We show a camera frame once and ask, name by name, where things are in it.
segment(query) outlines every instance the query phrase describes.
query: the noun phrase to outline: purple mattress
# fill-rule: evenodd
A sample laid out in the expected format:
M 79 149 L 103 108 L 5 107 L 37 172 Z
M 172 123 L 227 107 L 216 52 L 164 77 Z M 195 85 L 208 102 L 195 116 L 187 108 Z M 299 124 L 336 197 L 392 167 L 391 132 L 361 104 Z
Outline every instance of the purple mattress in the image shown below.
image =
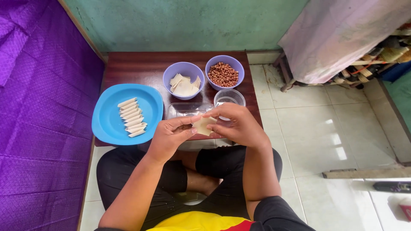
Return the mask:
M 57 0 L 0 0 L 0 230 L 76 230 L 103 70 Z

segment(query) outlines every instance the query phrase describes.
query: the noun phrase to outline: black pants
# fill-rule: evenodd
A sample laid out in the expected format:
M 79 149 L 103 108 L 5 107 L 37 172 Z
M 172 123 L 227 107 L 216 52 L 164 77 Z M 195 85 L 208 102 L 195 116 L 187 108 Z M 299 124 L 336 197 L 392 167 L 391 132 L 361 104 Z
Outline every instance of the black pants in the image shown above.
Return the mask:
M 223 182 L 204 201 L 194 206 L 185 205 L 170 194 L 186 191 L 187 172 L 181 161 L 168 161 L 164 165 L 141 231 L 151 229 L 174 215 L 189 211 L 249 219 L 242 188 L 245 149 L 245 146 L 230 146 L 202 149 L 199 152 L 196 160 L 197 172 L 223 179 Z M 272 153 L 279 180 L 282 160 L 277 151 L 273 149 Z M 106 210 L 144 155 L 145 152 L 137 146 L 122 146 L 101 157 L 97 164 L 97 183 Z

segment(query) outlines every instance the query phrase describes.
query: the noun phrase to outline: blue plate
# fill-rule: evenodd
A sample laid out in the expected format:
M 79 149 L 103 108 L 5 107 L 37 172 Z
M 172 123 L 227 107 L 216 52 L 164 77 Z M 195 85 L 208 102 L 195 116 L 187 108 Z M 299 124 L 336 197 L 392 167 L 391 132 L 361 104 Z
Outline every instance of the blue plate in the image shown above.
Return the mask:
M 144 134 L 130 138 L 117 105 L 133 97 L 137 97 L 139 108 L 143 110 L 143 122 L 147 123 L 147 127 Z M 118 84 L 109 87 L 100 96 L 94 108 L 91 128 L 94 135 L 103 142 L 134 145 L 151 140 L 162 118 L 163 98 L 156 89 L 140 84 Z

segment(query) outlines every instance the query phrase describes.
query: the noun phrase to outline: green wall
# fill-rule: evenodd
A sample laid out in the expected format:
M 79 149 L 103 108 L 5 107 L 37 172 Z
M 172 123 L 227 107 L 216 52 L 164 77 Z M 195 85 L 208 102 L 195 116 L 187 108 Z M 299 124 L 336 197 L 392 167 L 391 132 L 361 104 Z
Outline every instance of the green wall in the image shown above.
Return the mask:
M 384 81 L 384 85 L 411 132 L 411 72 L 393 83 Z
M 308 0 L 65 0 L 101 52 L 277 49 Z

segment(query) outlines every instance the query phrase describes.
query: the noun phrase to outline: white tile floor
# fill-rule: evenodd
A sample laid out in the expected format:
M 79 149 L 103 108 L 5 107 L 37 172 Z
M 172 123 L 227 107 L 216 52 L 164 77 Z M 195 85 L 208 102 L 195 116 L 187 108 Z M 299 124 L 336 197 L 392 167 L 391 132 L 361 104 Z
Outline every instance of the white tile floor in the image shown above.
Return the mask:
M 264 130 L 282 157 L 283 198 L 317 231 L 411 230 L 397 205 L 405 194 L 377 192 L 382 179 L 323 179 L 323 171 L 395 165 L 387 138 L 361 90 L 341 86 L 294 87 L 270 65 L 251 65 Z M 225 139 L 188 141 L 181 149 L 227 145 Z M 95 148 L 81 231 L 93 230 L 104 209 L 95 179 L 98 159 L 112 147 Z

